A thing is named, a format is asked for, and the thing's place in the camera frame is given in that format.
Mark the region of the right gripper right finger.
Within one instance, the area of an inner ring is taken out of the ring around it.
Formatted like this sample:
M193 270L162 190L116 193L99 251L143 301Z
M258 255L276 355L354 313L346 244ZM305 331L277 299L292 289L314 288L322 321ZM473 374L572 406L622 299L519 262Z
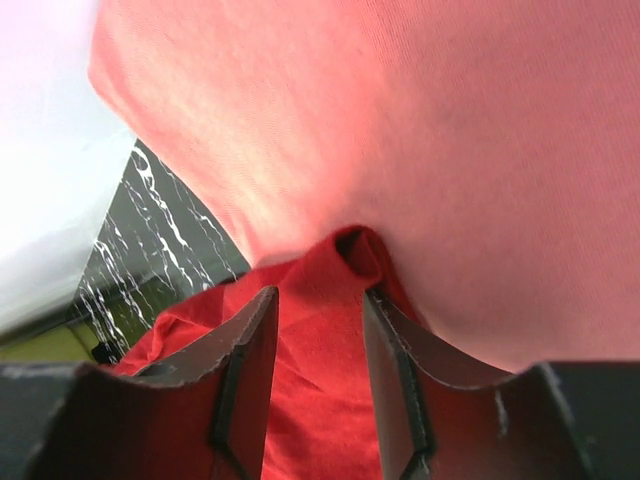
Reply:
M550 365L477 362L375 290L363 327L384 478L596 478Z

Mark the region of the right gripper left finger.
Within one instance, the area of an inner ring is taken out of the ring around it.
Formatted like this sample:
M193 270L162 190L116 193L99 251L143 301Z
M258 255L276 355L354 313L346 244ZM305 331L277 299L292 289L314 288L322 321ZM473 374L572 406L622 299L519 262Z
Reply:
M23 479L256 479L278 329L262 289L209 334L133 376L96 365L19 368Z

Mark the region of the red t shirt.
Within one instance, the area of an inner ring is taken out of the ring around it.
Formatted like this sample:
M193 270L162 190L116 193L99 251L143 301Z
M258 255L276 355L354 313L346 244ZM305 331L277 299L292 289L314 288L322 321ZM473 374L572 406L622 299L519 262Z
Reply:
M267 286L279 290L279 325L264 478L381 478L363 294L379 289L410 319L418 317L384 242L369 228L346 227L296 260L254 269L168 308L114 372L132 375L166 358Z

